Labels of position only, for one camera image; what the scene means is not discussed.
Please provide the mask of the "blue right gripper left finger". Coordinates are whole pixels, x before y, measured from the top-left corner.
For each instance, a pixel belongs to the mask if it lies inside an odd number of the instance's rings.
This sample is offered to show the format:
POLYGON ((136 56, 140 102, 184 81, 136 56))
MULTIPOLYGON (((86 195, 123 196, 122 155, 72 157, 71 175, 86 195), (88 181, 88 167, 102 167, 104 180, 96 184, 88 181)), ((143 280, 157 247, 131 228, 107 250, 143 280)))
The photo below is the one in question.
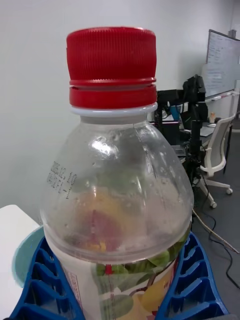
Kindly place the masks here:
POLYGON ((83 320, 85 317, 45 238, 30 263, 11 320, 83 320))

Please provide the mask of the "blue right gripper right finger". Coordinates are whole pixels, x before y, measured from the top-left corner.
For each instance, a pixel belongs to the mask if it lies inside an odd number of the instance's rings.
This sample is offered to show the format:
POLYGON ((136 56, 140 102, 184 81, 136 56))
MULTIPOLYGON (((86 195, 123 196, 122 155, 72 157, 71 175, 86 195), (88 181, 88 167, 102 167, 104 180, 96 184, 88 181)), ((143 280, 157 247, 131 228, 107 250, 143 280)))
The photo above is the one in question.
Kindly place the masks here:
POLYGON ((206 320, 228 314, 206 252, 191 232, 180 252, 173 281, 159 307, 159 318, 206 320))

